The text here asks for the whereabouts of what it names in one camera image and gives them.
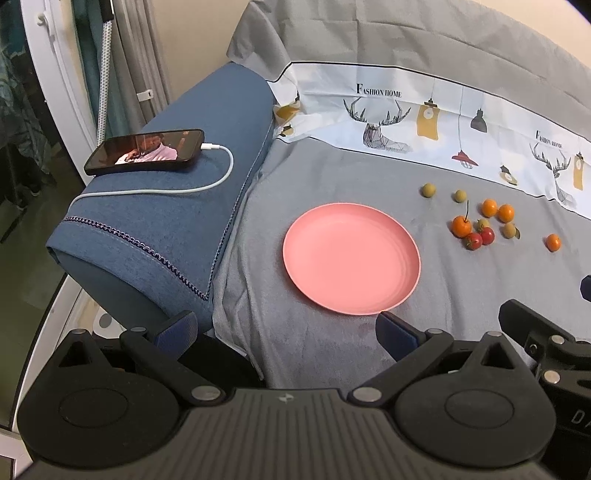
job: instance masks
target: wall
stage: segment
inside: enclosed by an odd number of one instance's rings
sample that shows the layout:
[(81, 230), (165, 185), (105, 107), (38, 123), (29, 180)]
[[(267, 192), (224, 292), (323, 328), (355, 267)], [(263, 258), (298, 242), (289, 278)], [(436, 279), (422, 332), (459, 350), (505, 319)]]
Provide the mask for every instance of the wall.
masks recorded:
[[(591, 26), (566, 0), (473, 1), (537, 30), (591, 68)], [(226, 62), (228, 43), (248, 0), (151, 0), (151, 3), (171, 100), (175, 100)]]
[(171, 101), (228, 60), (248, 0), (151, 0), (152, 24)]

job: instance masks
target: pink plate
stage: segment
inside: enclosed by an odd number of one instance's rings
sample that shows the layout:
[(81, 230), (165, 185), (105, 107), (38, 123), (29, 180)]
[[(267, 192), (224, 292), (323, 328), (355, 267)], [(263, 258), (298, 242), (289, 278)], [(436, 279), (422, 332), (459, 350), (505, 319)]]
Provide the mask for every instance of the pink plate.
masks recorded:
[(406, 229), (356, 203), (321, 205), (300, 216), (285, 236), (283, 260), (304, 295), (349, 315), (400, 305), (421, 274), (417, 244)]

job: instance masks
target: deer head print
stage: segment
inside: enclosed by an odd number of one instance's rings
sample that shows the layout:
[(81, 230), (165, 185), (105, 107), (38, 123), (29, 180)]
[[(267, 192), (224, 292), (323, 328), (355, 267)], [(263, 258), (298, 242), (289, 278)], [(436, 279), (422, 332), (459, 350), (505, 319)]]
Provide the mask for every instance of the deer head print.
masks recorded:
[(564, 156), (564, 154), (562, 153), (562, 150), (559, 150), (560, 155), (562, 156), (562, 161), (560, 161), (558, 158), (556, 159), (556, 166), (552, 165), (550, 163), (550, 160), (548, 160), (545, 155), (544, 152), (542, 152), (541, 154), (539, 154), (536, 151), (536, 148), (538, 148), (538, 145), (540, 143), (536, 143), (535, 147), (532, 148), (531, 144), (530, 144), (530, 150), (531, 150), (531, 154), (534, 156), (534, 158), (542, 163), (544, 163), (546, 165), (546, 167), (548, 167), (548, 169), (554, 174), (554, 184), (556, 185), (556, 193), (558, 195), (558, 200), (561, 201), (562, 203), (566, 204), (566, 205), (570, 205), (570, 206), (575, 206), (576, 202), (573, 198), (573, 196), (570, 193), (566, 193), (563, 189), (561, 189), (558, 186), (558, 182), (556, 182), (556, 179), (560, 176), (560, 172), (566, 170), (569, 165), (570, 165), (570, 159), (567, 161), (566, 157)]
[(530, 144), (530, 150), (531, 150), (531, 153), (533, 154), (533, 156), (534, 156), (534, 158), (535, 158), (536, 160), (539, 160), (540, 162), (543, 162), (543, 163), (544, 163), (544, 164), (545, 164), (545, 165), (546, 165), (546, 166), (547, 166), (547, 167), (548, 167), (548, 168), (549, 168), (549, 169), (552, 171), (552, 173), (554, 174), (554, 178), (555, 178), (555, 179), (557, 179), (557, 178), (559, 177), (559, 175), (560, 175), (560, 172), (561, 172), (561, 171), (563, 171), (563, 170), (566, 170), (566, 169), (569, 167), (569, 165), (570, 165), (570, 159), (569, 159), (569, 161), (567, 162), (567, 161), (566, 161), (566, 157), (565, 157), (565, 156), (564, 156), (564, 154), (562, 153), (562, 150), (559, 150), (559, 152), (560, 152), (560, 155), (562, 155), (562, 159), (563, 159), (563, 161), (561, 162), (561, 161), (560, 161), (560, 160), (557, 158), (557, 159), (556, 159), (557, 165), (556, 165), (556, 166), (553, 166), (553, 165), (550, 163), (550, 161), (549, 161), (549, 160), (548, 160), (548, 159), (547, 159), (547, 158), (544, 156), (544, 152), (542, 152), (542, 154), (541, 154), (541, 155), (538, 155), (538, 152), (536, 152), (536, 150), (535, 150), (535, 149), (536, 149), (536, 148), (538, 148), (538, 145), (539, 145), (539, 144), (540, 144), (539, 142), (538, 142), (538, 143), (536, 143), (536, 145), (535, 145), (535, 147), (534, 147), (534, 148), (531, 148), (531, 144)]
[(371, 123), (368, 122), (365, 119), (365, 108), (363, 109), (363, 111), (361, 112), (361, 114), (359, 114), (358, 112), (355, 111), (355, 104), (357, 102), (359, 102), (359, 100), (361, 100), (361, 97), (358, 97), (357, 99), (353, 100), (353, 102), (351, 102), (350, 105), (347, 105), (347, 102), (345, 100), (343, 100), (343, 103), (345, 104), (345, 108), (347, 109), (347, 113), (349, 114), (349, 116), (353, 119), (353, 120), (357, 120), (358, 122), (363, 122), (365, 123), (365, 130), (363, 132), (363, 143), (365, 144), (366, 147), (369, 148), (381, 148), (381, 149), (392, 149), (392, 150), (397, 150), (394, 147), (394, 144), (399, 144), (398, 142), (393, 142), (392, 140), (390, 140), (389, 138), (385, 137), (382, 135), (382, 126), (387, 126), (387, 125), (394, 125), (397, 123), (400, 123), (410, 112), (410, 107), (408, 108), (408, 110), (406, 111), (405, 114), (402, 114), (402, 108), (400, 107), (400, 105), (398, 104), (398, 101), (396, 100), (396, 106), (398, 107), (398, 113), (396, 115), (394, 115), (393, 117), (390, 117), (390, 110), (388, 110), (388, 113), (386, 114), (386, 118), (384, 120), (379, 121), (377, 124), (375, 123)]

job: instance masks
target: blue sofa armrest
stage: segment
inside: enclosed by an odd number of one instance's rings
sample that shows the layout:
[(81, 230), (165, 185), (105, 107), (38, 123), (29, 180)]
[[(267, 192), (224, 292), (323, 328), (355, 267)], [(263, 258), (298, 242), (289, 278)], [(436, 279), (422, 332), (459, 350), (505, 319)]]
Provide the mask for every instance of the blue sofa armrest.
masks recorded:
[[(256, 73), (229, 63), (158, 114), (144, 132), (201, 128), (205, 141), (233, 152), (220, 186), (182, 196), (92, 197), (76, 202), (47, 242), (56, 261), (124, 327), (151, 328), (180, 310), (212, 327), (212, 281), (243, 195), (273, 133), (274, 97)], [(86, 192), (186, 189), (228, 168), (222, 150), (202, 151), (182, 171), (96, 177)]]

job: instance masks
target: bed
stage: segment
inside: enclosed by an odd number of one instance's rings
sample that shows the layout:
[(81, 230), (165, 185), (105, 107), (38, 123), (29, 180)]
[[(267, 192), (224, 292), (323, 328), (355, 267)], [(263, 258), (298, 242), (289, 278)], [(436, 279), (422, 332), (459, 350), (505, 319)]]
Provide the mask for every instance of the bed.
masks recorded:
[[(77, 202), (48, 247), (124, 327), (181, 310), (247, 356), (272, 388), (363, 383), (392, 360), (374, 316), (306, 298), (282, 261), (304, 212), (331, 202), (377, 208), (413, 236), (422, 272), (394, 313), (458, 339), (499, 329), (515, 298), (591, 338), (591, 70), (526, 26), (469, 0), (256, 0), (230, 63), (144, 131), (203, 128), (235, 171), (206, 194)], [(222, 155), (179, 173), (94, 179), (88, 191), (186, 188), (221, 176)], [(420, 196), (432, 182), (438, 193)], [(490, 197), (510, 203), (521, 239), (470, 252), (449, 231)], [(562, 249), (544, 238), (557, 233)]]
[[(315, 305), (285, 270), (290, 225), (331, 202), (375, 207), (413, 236), (423, 270), (394, 313), (417, 329), (479, 339), (515, 298), (591, 336), (579, 291), (591, 271), (591, 71), (574, 57), (465, 0), (252, 1), (228, 55), (296, 111), (279, 118), (214, 280), (216, 335), (269, 386), (348, 390), (392, 361), (375, 316)], [(433, 199), (419, 195), (426, 182)], [(457, 189), (474, 220), (486, 198), (512, 204), (521, 239), (496, 224), (491, 248), (463, 249), (448, 227), (466, 208)], [(550, 233), (563, 239), (555, 254)]]

